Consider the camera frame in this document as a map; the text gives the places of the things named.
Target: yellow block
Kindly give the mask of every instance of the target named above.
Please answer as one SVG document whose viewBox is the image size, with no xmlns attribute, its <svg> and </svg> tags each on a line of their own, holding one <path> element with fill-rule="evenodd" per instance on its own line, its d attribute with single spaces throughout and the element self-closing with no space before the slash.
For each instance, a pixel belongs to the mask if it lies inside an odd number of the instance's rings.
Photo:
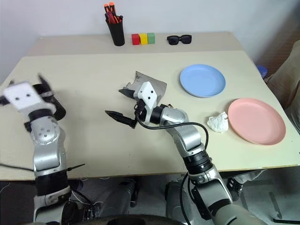
<svg viewBox="0 0 300 225">
<path fill-rule="evenodd" d="M 147 45 L 148 44 L 147 34 L 139 34 L 139 36 L 140 36 L 141 45 Z"/>
</svg>

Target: red marker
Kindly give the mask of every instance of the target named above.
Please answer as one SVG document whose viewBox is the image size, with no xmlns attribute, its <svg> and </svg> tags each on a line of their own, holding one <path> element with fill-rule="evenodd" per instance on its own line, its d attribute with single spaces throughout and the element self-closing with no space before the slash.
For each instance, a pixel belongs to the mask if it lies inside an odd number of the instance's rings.
<svg viewBox="0 0 300 225">
<path fill-rule="evenodd" d="M 104 4 L 104 10 L 106 13 L 110 11 L 110 7 L 108 4 Z"/>
<path fill-rule="evenodd" d="M 109 3 L 109 8 L 110 8 L 110 11 L 113 13 L 116 13 L 116 8 L 115 8 L 115 6 L 114 6 L 114 3 L 111 1 L 110 3 Z"/>
<path fill-rule="evenodd" d="M 118 19 L 116 13 L 115 13 L 115 12 L 112 12 L 112 15 L 113 15 L 114 20 L 117 21 L 117 23 L 119 23 L 120 20 Z"/>
<path fill-rule="evenodd" d="M 115 18 L 113 17 L 113 14 L 111 13 L 111 11 L 107 12 L 106 14 L 108 16 L 109 23 L 114 23 L 114 24 L 118 23 L 118 21 L 115 21 Z"/>
</svg>

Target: blue plate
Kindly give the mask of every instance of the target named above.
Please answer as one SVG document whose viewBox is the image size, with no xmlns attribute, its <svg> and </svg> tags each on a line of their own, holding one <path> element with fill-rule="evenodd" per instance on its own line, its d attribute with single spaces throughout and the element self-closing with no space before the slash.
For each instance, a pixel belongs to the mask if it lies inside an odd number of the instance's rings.
<svg viewBox="0 0 300 225">
<path fill-rule="evenodd" d="M 201 98 L 215 96 L 226 86 L 223 74 L 216 68 L 204 64 L 184 68 L 180 74 L 180 82 L 189 94 Z"/>
</svg>

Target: red block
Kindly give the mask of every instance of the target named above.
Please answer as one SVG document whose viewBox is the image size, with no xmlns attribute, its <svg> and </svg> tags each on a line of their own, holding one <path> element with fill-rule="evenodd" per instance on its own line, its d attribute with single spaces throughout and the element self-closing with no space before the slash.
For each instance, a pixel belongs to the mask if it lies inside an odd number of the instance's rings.
<svg viewBox="0 0 300 225">
<path fill-rule="evenodd" d="M 132 44 L 133 45 L 139 45 L 140 44 L 139 34 L 132 34 L 131 39 L 132 39 Z"/>
</svg>

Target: crumpled paper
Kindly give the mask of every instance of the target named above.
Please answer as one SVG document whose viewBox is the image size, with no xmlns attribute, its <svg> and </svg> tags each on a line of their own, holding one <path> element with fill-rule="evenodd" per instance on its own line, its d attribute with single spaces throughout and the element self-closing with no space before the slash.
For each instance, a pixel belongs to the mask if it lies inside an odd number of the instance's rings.
<svg viewBox="0 0 300 225">
<path fill-rule="evenodd" d="M 228 130 L 228 116 L 222 112 L 218 116 L 211 116 L 207 121 L 207 125 L 216 132 L 222 133 Z"/>
</svg>

